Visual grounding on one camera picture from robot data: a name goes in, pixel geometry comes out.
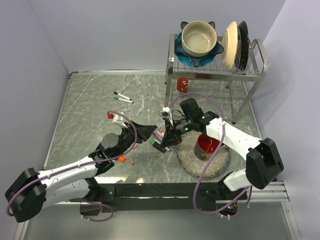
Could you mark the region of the green and black highlighter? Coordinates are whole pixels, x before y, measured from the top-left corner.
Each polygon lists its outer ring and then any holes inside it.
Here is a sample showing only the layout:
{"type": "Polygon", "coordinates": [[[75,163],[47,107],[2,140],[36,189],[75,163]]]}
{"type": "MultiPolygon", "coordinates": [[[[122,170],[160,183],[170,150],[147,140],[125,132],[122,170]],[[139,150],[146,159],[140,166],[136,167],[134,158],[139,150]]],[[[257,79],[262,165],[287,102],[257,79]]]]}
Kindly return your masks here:
{"type": "Polygon", "coordinates": [[[150,140],[151,145],[156,148],[157,150],[159,150],[162,153],[165,153],[167,150],[164,148],[161,148],[160,144],[158,142],[156,142],[155,140],[150,140]]]}

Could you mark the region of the orange highlighter cap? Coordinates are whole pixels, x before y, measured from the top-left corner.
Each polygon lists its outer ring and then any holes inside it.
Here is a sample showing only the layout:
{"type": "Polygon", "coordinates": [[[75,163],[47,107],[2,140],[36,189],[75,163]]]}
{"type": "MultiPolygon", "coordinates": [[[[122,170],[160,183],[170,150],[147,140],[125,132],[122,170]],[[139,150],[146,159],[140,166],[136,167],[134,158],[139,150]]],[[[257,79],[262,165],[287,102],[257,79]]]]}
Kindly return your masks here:
{"type": "Polygon", "coordinates": [[[126,157],[125,156],[120,156],[118,158],[118,161],[121,162],[121,163],[124,163],[126,161],[126,157]]]}

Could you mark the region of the green capped white marker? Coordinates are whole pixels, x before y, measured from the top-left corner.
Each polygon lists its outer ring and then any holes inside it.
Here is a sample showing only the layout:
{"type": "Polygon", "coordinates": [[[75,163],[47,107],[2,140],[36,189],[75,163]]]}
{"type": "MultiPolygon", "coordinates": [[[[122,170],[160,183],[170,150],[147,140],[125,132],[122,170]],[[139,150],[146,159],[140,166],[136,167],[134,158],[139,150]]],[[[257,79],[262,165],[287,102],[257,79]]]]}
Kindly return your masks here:
{"type": "Polygon", "coordinates": [[[117,100],[117,101],[125,102],[125,103],[134,104],[134,101],[128,100],[128,99],[124,99],[124,98],[114,97],[113,99],[117,100]]]}

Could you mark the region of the black capped white marker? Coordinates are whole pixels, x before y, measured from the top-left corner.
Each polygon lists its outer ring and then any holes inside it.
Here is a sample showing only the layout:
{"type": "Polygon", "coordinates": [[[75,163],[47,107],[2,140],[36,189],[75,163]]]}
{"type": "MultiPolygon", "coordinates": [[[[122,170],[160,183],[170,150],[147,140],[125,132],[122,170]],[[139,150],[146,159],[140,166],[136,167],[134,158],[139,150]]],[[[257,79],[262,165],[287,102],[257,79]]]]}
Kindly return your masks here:
{"type": "Polygon", "coordinates": [[[129,101],[132,101],[132,99],[131,99],[130,97],[127,97],[127,96],[125,96],[125,95],[123,95],[123,94],[121,94],[121,93],[118,93],[118,92],[116,92],[116,91],[114,91],[113,93],[114,93],[115,95],[119,96],[119,97],[122,98],[122,99],[126,99],[126,100],[129,100],[129,101]]]}

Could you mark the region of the purple pen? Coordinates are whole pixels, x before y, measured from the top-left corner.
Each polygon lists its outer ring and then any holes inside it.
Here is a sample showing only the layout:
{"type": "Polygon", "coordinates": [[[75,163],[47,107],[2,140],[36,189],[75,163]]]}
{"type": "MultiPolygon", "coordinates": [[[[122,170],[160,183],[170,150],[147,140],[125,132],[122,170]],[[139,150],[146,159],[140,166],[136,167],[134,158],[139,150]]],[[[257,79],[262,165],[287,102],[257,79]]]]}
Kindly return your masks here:
{"type": "Polygon", "coordinates": [[[156,136],[157,138],[159,138],[160,140],[163,139],[163,135],[160,132],[155,131],[155,132],[153,132],[153,135],[156,136]]]}

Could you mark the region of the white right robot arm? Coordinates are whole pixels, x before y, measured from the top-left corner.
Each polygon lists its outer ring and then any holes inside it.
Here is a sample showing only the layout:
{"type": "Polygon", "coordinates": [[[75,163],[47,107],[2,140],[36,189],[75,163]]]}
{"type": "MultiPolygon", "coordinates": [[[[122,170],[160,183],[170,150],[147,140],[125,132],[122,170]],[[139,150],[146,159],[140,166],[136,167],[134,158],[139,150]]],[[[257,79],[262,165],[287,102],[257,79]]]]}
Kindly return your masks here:
{"type": "Polygon", "coordinates": [[[245,161],[245,168],[229,173],[219,186],[219,195],[224,199],[232,198],[237,190],[253,186],[263,190],[280,173],[284,165],[276,146],[270,139],[251,136],[225,122],[221,115],[212,111],[203,112],[197,101],[190,97],[180,104],[184,117],[173,121],[172,110],[164,106],[161,114],[165,120],[165,134],[161,147],[177,146],[182,136],[196,131],[216,139],[238,153],[245,161]]]}

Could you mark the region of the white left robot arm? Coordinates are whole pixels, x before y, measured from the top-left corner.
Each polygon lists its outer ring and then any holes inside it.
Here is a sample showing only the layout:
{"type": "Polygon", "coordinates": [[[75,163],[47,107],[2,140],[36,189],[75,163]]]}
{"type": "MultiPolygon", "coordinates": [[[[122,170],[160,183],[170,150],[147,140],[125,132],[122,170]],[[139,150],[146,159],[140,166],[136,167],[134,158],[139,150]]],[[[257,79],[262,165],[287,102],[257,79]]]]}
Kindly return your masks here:
{"type": "Polygon", "coordinates": [[[7,215],[22,223],[56,203],[100,201],[105,191],[95,177],[110,170],[136,144],[147,141],[156,129],[156,125],[126,123],[120,134],[106,134],[93,152],[76,162],[51,170],[24,170],[5,192],[7,215]]]}

